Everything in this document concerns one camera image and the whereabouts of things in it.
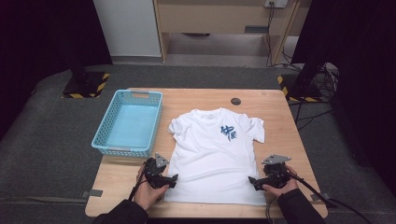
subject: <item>human hand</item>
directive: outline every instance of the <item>human hand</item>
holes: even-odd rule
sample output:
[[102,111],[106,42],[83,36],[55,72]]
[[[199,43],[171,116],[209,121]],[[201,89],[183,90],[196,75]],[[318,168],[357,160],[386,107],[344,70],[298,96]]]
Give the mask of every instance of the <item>human hand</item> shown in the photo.
[[[286,165],[286,168],[288,169],[288,171],[294,175],[297,175],[297,173],[293,170],[293,168],[291,168],[290,166]],[[287,193],[293,189],[297,189],[298,185],[297,185],[297,180],[294,178],[291,178],[288,183],[286,184],[285,187],[283,187],[282,189],[276,189],[270,185],[262,185],[262,187],[268,191],[271,192],[273,194],[275,194],[275,196],[278,198],[281,194]]]
[[[145,164],[140,166],[139,172],[136,176],[136,181],[139,181],[139,177],[143,172]],[[139,188],[137,189],[136,194],[134,195],[134,202],[139,204],[144,210],[148,210],[157,199],[161,198],[166,190],[169,188],[169,185],[165,185],[160,189],[154,189],[151,185],[147,182],[145,175],[142,176],[141,179],[142,184],[140,184]]]

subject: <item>black jacket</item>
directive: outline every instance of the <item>black jacket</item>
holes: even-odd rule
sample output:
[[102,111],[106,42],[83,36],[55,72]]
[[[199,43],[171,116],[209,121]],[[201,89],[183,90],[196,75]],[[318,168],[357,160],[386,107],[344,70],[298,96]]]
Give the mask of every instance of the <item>black jacket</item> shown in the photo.
[[[324,219],[299,189],[280,195],[278,204],[289,224],[324,224]],[[102,214],[93,224],[144,224],[148,213],[137,203],[123,200],[108,214]]]

